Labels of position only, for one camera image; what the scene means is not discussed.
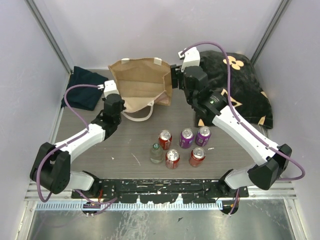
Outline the red Coke can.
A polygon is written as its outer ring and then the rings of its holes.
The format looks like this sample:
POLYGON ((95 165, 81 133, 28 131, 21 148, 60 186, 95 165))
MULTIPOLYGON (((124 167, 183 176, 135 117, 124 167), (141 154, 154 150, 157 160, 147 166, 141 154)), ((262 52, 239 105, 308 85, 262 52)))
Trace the red Coke can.
POLYGON ((164 129, 158 135, 158 144, 163 150, 169 150, 172 142, 172 134, 169 130, 164 129))
POLYGON ((192 167, 199 167, 205 157, 205 150, 202 147, 195 147, 190 153, 189 164, 192 167))
POLYGON ((176 149, 169 149, 165 155, 165 165, 168 169, 176 169, 179 166, 180 154, 176 149))

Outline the tan burlap canvas bag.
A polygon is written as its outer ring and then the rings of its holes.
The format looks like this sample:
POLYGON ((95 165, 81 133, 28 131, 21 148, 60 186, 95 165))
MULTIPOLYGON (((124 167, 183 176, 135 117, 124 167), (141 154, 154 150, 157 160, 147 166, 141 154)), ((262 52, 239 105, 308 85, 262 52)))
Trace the tan burlap canvas bag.
POLYGON ((123 58, 108 68, 124 100, 122 114, 127 119, 144 122, 151 117, 154 105, 171 105, 171 66, 162 59, 123 58))

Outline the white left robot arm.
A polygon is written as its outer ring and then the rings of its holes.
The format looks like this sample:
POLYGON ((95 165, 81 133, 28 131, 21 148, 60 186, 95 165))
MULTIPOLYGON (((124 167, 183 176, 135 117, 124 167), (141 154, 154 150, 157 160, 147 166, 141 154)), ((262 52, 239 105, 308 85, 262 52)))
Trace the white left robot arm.
POLYGON ((53 194, 65 189, 81 190, 88 198, 100 193, 99 180, 87 171, 72 171, 72 162, 82 153, 108 139, 121 123, 125 101, 111 93, 104 100, 103 110, 87 128, 74 136, 51 144, 43 143, 30 171, 30 179, 53 194))

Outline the purple Fanta can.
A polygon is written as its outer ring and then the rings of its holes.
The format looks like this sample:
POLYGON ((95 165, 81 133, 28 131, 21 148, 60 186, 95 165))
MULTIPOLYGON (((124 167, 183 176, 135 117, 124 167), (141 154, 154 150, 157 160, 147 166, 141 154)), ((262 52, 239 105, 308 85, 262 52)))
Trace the purple Fanta can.
POLYGON ((185 128, 180 133, 179 145, 183 149, 188 149, 191 147, 193 141, 195 139, 195 135, 190 128, 185 128))
POLYGON ((195 137, 195 143, 200 147, 204 147, 208 144, 210 137, 211 137, 210 128, 207 126, 201 126, 197 131, 197 135, 195 137))

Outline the green cap glass bottle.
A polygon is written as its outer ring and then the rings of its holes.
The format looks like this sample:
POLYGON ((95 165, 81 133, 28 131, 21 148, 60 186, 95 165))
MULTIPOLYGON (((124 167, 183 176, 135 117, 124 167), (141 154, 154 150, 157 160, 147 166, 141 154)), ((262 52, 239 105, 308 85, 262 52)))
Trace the green cap glass bottle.
POLYGON ((163 161, 163 157, 163 148, 158 143, 154 143, 150 149, 150 161, 154 164, 160 164, 163 161))

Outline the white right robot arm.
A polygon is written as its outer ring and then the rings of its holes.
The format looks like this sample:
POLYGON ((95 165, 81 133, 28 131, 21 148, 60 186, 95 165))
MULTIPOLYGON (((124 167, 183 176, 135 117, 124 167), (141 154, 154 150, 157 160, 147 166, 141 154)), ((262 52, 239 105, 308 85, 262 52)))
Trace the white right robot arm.
POLYGON ((238 188, 257 186, 269 190, 288 166, 292 149, 278 145, 250 125, 227 99, 213 90, 208 75, 200 66, 171 65, 173 88, 184 91, 186 101, 205 122, 210 122, 231 136, 254 161, 253 165, 231 169, 221 177, 219 191, 231 197, 238 188))

